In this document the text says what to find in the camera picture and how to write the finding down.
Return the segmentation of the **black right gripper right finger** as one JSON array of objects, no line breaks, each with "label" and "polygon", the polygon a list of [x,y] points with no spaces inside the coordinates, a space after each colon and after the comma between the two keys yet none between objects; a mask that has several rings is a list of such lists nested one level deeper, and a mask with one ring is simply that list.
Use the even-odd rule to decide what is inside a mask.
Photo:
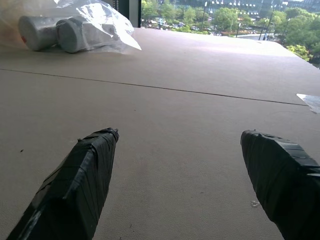
[{"label": "black right gripper right finger", "polygon": [[297,143],[245,130],[240,145],[267,217],[285,240],[320,238],[320,165]]}]

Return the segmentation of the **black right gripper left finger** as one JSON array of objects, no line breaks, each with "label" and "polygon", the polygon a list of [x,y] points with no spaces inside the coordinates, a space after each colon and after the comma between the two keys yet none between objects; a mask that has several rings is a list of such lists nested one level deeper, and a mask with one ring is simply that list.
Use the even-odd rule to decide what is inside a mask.
[{"label": "black right gripper left finger", "polygon": [[91,240],[108,195],[117,129],[79,139],[43,181],[9,240]]}]

